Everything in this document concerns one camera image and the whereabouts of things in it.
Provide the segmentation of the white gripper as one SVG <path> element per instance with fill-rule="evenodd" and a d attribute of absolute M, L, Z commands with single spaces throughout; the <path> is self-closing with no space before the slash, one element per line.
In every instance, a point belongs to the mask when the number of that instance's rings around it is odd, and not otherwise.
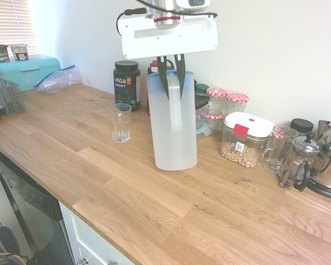
<path fill-rule="evenodd" d="M 167 57 L 174 55 L 180 87 L 185 82 L 185 56 L 191 52 L 217 48 L 218 37 L 213 15 L 185 15 L 178 25 L 155 26 L 152 19 L 136 17 L 120 20 L 122 53 L 128 60 L 157 57 L 159 77 L 169 97 Z"/>

